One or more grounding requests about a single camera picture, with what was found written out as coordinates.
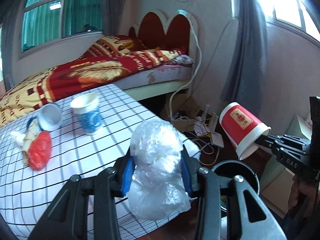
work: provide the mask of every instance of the white wall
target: white wall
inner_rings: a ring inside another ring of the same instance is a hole
[[[121,25],[119,27],[119,34],[128,33],[130,21],[131,0],[126,0]],[[67,38],[20,58],[20,32],[21,22],[17,20],[12,56],[12,75],[15,84],[18,84],[26,77],[35,73],[75,60],[80,57],[95,41],[103,36],[100,33],[92,33],[89,36],[76,36],[70,39]]]
[[[320,48],[290,30],[267,26],[268,68],[260,119],[278,135],[286,133],[295,114],[307,117],[309,97],[320,95]]]
[[[196,18],[199,24],[200,47],[203,51],[202,66],[195,81],[197,84],[211,58],[224,26],[231,19],[231,0],[190,0],[185,3],[176,0],[132,0],[132,23],[140,23],[143,16],[153,9],[159,9],[168,18],[174,15],[178,9],[184,9]],[[237,20],[232,20],[194,95],[203,108],[209,104],[211,111],[218,111],[221,108],[219,96],[231,64],[236,32]]]
[[[199,23],[199,41],[204,58],[195,84],[198,83],[223,27],[231,19],[231,0],[132,0],[132,20],[159,9],[168,17],[178,9],[191,12]],[[268,69],[260,119],[272,127],[273,134],[284,134],[295,114],[306,117],[309,96],[320,95],[320,49],[307,39],[274,24],[268,24]],[[219,112],[219,99],[231,64],[237,33],[233,20],[224,34],[208,71],[194,93],[204,109]]]

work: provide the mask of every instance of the pillow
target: pillow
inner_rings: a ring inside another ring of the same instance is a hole
[[[180,55],[177,56],[176,58],[163,63],[162,65],[183,65],[183,66],[187,66],[187,65],[192,65],[194,64],[195,61],[189,57],[188,55]]]
[[[147,47],[136,38],[125,35],[106,36],[97,40],[92,46],[76,60],[109,55],[113,53],[130,53],[145,50]]]

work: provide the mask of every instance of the window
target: window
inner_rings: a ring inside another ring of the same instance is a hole
[[[312,20],[303,0],[260,0],[268,21],[294,26],[320,41],[319,26]]]
[[[21,52],[49,41],[101,30],[100,0],[27,0]]]

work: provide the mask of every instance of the cardboard box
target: cardboard box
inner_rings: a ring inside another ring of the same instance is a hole
[[[160,117],[166,121],[170,121],[169,100],[171,94],[166,95],[165,106],[160,113]],[[185,111],[185,120],[171,120],[172,125],[181,133],[194,130],[195,118],[200,111],[200,106],[192,98],[188,98],[187,94],[176,94],[172,100],[172,114],[175,115],[178,110]]]

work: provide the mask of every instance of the mattress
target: mattress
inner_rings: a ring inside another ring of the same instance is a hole
[[[120,79],[114,82],[114,84],[122,90],[127,90],[161,82],[190,79],[191,77],[191,65],[161,65],[159,67]]]

